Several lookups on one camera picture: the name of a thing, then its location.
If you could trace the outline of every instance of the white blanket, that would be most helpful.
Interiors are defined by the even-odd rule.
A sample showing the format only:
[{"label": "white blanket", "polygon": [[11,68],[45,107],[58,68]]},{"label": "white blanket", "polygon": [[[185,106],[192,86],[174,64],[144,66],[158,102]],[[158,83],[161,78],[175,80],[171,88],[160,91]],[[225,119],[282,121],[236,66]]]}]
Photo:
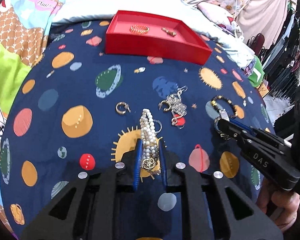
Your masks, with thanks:
[{"label": "white blanket", "polygon": [[254,52],[241,41],[224,33],[199,10],[181,0],[67,0],[53,19],[52,25],[89,20],[111,20],[118,10],[138,11],[183,21],[194,31],[218,42],[237,65],[244,69]]}]

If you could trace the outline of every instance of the human hand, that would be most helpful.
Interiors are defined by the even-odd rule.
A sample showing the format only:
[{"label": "human hand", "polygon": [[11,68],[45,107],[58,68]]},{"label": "human hand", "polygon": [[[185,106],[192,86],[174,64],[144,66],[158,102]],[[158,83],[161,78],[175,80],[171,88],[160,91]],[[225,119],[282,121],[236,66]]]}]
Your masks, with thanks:
[{"label": "human hand", "polygon": [[273,188],[273,185],[264,178],[256,204],[263,213],[267,212],[267,205],[270,200],[277,207],[283,208],[283,212],[274,220],[274,223],[284,232],[289,229],[297,219],[300,195],[292,191],[274,191]]}]

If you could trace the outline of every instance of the lime green fabric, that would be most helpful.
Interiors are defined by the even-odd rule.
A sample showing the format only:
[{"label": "lime green fabric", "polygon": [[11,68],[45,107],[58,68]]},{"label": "lime green fabric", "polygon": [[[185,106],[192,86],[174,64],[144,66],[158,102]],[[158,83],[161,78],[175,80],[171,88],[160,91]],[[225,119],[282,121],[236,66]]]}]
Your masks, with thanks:
[{"label": "lime green fabric", "polygon": [[0,108],[8,114],[13,100],[31,68],[17,54],[8,52],[0,43]]},{"label": "lime green fabric", "polygon": [[250,75],[248,79],[250,80],[251,85],[256,88],[263,81],[263,76],[265,75],[265,73],[262,70],[260,59],[256,55],[254,56],[254,58],[256,60],[256,63],[253,67],[252,75]]}]

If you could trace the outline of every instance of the floor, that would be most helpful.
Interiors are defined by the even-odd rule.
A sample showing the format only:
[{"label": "floor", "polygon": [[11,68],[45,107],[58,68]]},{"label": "floor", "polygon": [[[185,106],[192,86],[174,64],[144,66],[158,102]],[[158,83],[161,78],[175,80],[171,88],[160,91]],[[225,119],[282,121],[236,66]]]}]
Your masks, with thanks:
[{"label": "floor", "polygon": [[280,98],[273,98],[269,95],[266,95],[263,100],[266,103],[266,110],[268,112],[272,125],[274,124],[275,120],[277,120],[282,114],[286,113],[293,107],[290,106],[290,102],[288,99],[282,100]]}]

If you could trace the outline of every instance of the open red tray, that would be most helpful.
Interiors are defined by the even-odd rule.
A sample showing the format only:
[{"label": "open red tray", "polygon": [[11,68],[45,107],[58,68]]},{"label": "open red tray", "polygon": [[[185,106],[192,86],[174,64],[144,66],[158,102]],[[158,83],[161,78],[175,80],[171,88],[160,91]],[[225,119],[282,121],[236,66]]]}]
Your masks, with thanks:
[{"label": "open red tray", "polygon": [[[145,25],[149,32],[130,32],[132,25]],[[172,37],[162,27],[175,31]],[[212,49],[184,22],[155,14],[118,11],[106,32],[106,54],[128,54],[182,60],[204,65]]]}]

